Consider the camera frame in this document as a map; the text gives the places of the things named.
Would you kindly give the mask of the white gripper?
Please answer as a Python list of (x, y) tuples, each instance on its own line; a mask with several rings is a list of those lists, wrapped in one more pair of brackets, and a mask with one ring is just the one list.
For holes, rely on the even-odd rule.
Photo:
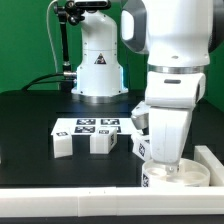
[(203, 73), (148, 73), (145, 103), (149, 106), (150, 152), (155, 162), (179, 163), (192, 112), (204, 95), (205, 84)]

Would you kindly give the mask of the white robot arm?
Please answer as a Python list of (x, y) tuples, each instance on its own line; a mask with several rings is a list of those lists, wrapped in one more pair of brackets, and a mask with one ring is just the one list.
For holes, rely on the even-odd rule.
[[(124, 91), (115, 65), (116, 29), (101, 13), (104, 4), (75, 0), (83, 11), (83, 61), (75, 94), (96, 101)], [(218, 0), (128, 0), (121, 13), (121, 39), (148, 56), (145, 104), (149, 114), (151, 157), (177, 164), (192, 111), (205, 92), (204, 67), (216, 24), (224, 20)]]

